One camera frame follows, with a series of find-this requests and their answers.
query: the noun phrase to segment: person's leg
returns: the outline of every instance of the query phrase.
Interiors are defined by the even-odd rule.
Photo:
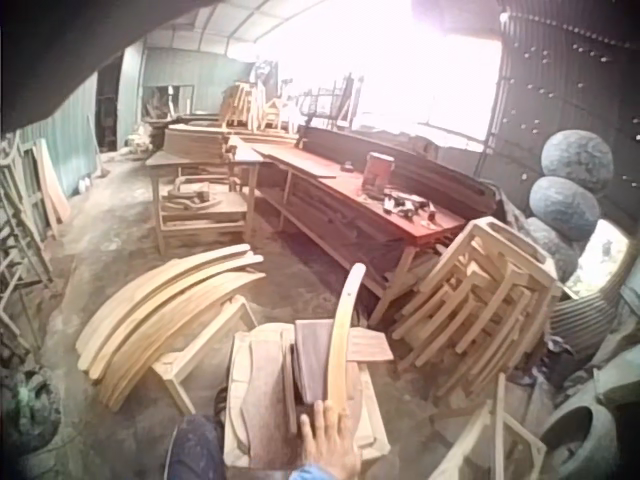
[[[211,418],[185,417],[169,446],[165,479],[225,480],[222,445],[222,429]]]

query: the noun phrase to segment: curved wooden slat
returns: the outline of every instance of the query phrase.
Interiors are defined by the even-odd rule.
[[[342,288],[336,316],[331,332],[329,361],[327,363],[327,398],[338,412],[347,408],[347,348],[349,346],[349,327],[353,316],[353,307],[360,284],[367,268],[356,263],[351,267],[347,281]]]
[[[214,275],[233,270],[234,268],[241,268],[254,263],[260,263],[262,260],[263,258],[260,255],[253,255],[249,252],[240,258],[227,261],[221,260],[212,266],[178,280],[159,292],[157,295],[151,297],[147,302],[141,305],[140,308],[126,317],[120,327],[113,332],[106,342],[104,342],[102,349],[94,356],[93,362],[83,363],[82,365],[78,363],[78,367],[81,370],[83,370],[84,367],[83,371],[89,369],[89,378],[91,380],[99,380],[104,375],[106,368],[109,366],[109,362],[111,362],[111,359],[118,352],[120,347],[125,344],[125,342],[138,328],[140,328],[141,325],[144,325],[150,315],[153,315],[158,308],[161,308],[163,305],[173,301],[176,297],[203,280],[211,278]]]
[[[83,354],[87,344],[95,338],[98,332],[100,332],[100,335],[105,333],[107,333],[107,336],[110,335],[114,330],[111,330],[105,324],[110,324],[112,321],[117,322],[122,317],[129,315],[149,297],[165,288],[167,284],[204,268],[218,259],[247,253],[250,248],[247,244],[234,245],[182,259],[171,260],[161,267],[139,276],[121,288],[93,315],[76,341],[76,350],[79,354]]]
[[[117,411],[144,372],[200,314],[220,307],[235,291],[264,277],[228,272],[209,279],[160,310],[116,354],[100,385],[100,399]]]

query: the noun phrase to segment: ceiling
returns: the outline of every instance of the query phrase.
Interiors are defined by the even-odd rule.
[[[258,40],[325,0],[229,0],[194,10],[147,34],[148,47],[232,57],[252,55]]]

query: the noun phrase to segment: gray ball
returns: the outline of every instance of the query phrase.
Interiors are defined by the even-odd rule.
[[[569,280],[571,275],[578,269],[580,252],[573,248],[569,240],[553,228],[545,225],[540,219],[536,217],[527,218],[526,225],[533,240],[553,258],[558,280],[562,283]]]
[[[541,155],[545,175],[562,177],[596,195],[613,178],[613,155],[598,135],[584,130],[564,130],[544,144]]]
[[[536,217],[572,242],[587,240],[600,219],[596,197],[565,178],[540,178],[531,188],[529,205]]]

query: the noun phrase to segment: concrete floor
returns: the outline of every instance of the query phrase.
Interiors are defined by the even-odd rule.
[[[162,478],[171,434],[180,420],[168,391],[149,371],[120,411],[112,413],[97,400],[96,390],[77,369],[75,341],[100,305],[140,274],[168,258],[241,242],[229,237],[209,245],[183,243],[161,258],[144,165],[116,160],[107,166],[111,174],[106,179],[98,180],[88,194],[71,200],[72,220],[62,227],[59,240],[47,247],[58,282],[66,284],[66,289],[50,316],[46,308],[41,309],[46,336],[40,361],[52,371],[60,389],[63,421],[54,441],[24,460],[31,477]],[[261,201],[257,207],[253,246],[265,257],[257,269],[266,272],[267,279],[246,288],[243,295],[258,321],[332,316],[346,271],[303,234],[275,233],[275,211]],[[370,296],[367,291],[363,299]],[[211,352],[185,380],[199,412],[212,413],[229,347],[230,340]],[[429,424],[427,416],[434,407],[425,399],[431,382],[418,372],[399,377],[392,365],[374,365],[370,371],[393,450],[367,478],[428,478],[455,439],[454,434],[443,435]],[[519,393],[511,397],[515,406],[508,410],[519,417],[521,412],[516,412],[526,404],[526,397],[524,402]],[[470,468],[474,478],[486,476],[481,469]]]

